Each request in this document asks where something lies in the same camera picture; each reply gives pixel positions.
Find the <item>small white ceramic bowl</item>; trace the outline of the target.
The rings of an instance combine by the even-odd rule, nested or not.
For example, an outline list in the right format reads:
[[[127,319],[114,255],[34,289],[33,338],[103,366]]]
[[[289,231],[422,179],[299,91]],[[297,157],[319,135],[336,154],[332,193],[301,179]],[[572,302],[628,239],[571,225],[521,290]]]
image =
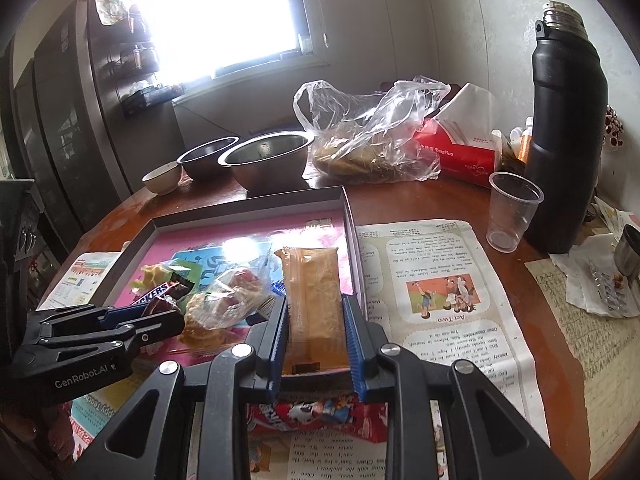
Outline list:
[[[147,190],[156,195],[166,195],[178,188],[181,179],[181,167],[176,162],[168,162],[142,178]]]

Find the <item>orange wafer packet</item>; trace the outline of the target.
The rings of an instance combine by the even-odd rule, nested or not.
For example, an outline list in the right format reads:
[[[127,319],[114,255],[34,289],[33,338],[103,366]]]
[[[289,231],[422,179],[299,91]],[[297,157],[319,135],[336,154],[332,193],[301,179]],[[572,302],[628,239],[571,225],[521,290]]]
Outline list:
[[[335,248],[283,247],[288,298],[288,348],[283,371],[299,375],[348,365],[344,313]]]

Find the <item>small brown candy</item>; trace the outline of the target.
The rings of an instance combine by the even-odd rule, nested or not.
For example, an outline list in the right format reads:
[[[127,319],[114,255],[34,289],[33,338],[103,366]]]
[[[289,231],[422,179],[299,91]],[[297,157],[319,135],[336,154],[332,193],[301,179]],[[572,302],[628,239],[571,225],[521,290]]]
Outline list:
[[[176,311],[182,313],[177,301],[169,295],[153,298],[144,308],[142,315],[150,316],[163,312]]]

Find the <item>blue Oreo packet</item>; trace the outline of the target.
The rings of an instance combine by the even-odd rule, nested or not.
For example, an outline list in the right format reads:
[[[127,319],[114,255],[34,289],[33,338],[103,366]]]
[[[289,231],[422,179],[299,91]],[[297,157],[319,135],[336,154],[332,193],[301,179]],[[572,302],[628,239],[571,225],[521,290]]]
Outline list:
[[[253,326],[267,321],[273,307],[273,298],[275,296],[285,295],[282,263],[280,258],[275,254],[269,254],[268,256],[262,257],[262,262],[260,264],[262,265],[262,275],[268,273],[270,298],[245,319],[248,326]]]

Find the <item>window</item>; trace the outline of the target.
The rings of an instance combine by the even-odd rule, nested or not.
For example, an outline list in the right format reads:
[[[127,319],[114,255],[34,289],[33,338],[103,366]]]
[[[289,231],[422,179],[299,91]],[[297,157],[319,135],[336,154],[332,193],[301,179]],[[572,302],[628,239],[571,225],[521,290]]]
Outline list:
[[[321,67],[320,0],[126,0],[151,36],[163,84],[188,89]]]

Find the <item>green-wrapped yellow cake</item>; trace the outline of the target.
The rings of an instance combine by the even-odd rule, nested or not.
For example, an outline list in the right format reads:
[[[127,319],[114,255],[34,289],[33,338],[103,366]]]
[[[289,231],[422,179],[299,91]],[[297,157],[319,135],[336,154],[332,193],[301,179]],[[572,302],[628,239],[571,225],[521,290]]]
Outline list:
[[[136,296],[142,296],[156,286],[172,281],[172,274],[197,285],[200,282],[201,270],[200,264],[181,259],[145,264],[140,268],[140,276],[133,280],[129,287]]]

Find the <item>handwritten paper sheet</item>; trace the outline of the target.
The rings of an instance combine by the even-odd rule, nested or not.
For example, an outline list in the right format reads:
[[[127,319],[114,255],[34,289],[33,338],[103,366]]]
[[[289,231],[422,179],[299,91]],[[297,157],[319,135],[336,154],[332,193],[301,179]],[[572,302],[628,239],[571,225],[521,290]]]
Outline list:
[[[569,304],[566,277],[549,259],[529,262],[526,268],[582,367],[589,474],[594,476],[639,425],[639,320],[604,318]]]

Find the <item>red candy stick packet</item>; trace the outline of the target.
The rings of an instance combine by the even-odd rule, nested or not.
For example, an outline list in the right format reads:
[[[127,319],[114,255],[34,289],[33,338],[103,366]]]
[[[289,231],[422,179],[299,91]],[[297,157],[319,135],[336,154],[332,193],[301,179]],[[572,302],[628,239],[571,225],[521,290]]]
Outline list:
[[[387,440],[387,404],[361,402],[355,393],[318,401],[250,404],[247,429],[256,434],[334,430],[372,443]]]

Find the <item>black thermos flask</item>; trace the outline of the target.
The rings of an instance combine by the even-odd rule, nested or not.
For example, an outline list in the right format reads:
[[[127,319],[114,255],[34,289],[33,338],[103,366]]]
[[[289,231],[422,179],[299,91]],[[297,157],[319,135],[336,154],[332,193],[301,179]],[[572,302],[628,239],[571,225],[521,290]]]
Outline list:
[[[580,14],[559,1],[536,21],[533,135],[525,177],[544,192],[525,233],[540,252],[573,246],[597,185],[608,82]]]

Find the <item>crumpled white tissue paper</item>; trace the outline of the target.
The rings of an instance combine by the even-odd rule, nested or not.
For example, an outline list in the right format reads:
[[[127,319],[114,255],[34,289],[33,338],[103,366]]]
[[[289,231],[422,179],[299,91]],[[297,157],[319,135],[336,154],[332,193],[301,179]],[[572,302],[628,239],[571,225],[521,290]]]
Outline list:
[[[614,262],[613,234],[587,237],[567,254],[551,255],[566,275],[566,301],[601,318],[638,318],[639,289]]]

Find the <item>Snickers bar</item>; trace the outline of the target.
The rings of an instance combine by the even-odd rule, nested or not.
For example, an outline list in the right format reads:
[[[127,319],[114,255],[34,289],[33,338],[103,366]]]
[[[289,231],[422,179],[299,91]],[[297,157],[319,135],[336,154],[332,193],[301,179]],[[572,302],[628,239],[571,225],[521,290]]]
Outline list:
[[[179,302],[192,292],[193,287],[194,284],[190,281],[165,282],[146,292],[137,300],[134,300],[132,305],[149,304],[154,299],[163,298],[170,298],[173,302]]]

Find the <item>dark steel bowl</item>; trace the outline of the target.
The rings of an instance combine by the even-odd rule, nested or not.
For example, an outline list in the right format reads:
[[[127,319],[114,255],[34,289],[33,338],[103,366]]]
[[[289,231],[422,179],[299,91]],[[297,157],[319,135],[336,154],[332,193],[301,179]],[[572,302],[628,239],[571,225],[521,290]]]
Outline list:
[[[215,179],[227,171],[218,162],[218,158],[238,142],[237,136],[224,136],[208,141],[184,152],[178,157],[177,164],[193,181],[204,182]]]

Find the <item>grey box with pink book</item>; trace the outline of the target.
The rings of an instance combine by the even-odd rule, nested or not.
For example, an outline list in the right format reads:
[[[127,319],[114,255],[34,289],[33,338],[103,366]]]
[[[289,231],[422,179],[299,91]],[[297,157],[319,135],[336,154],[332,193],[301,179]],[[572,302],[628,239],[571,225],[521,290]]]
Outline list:
[[[170,260],[189,261],[201,272],[204,290],[232,266],[256,260],[270,280],[282,280],[282,247],[337,249],[341,292],[364,305],[363,278],[352,211],[346,191],[307,188],[175,212],[146,224],[122,251],[91,298],[96,306],[122,308],[134,302],[131,283],[142,268]]]

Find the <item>clear-wrapped flaky pastry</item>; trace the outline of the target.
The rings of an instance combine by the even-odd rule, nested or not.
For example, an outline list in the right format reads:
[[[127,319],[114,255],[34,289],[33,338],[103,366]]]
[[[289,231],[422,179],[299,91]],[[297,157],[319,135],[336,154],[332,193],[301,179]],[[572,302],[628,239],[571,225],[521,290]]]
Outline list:
[[[198,292],[186,304],[180,340],[194,350],[218,350],[242,342],[246,327],[235,328],[250,305],[233,292]]]

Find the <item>red white flower decoration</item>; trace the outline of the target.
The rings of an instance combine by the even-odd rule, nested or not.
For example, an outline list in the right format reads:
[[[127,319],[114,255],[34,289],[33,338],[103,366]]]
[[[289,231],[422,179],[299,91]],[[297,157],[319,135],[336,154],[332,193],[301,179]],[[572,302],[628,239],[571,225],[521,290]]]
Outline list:
[[[604,118],[604,146],[611,150],[617,150],[624,144],[624,125],[618,118],[615,110],[608,106]]]

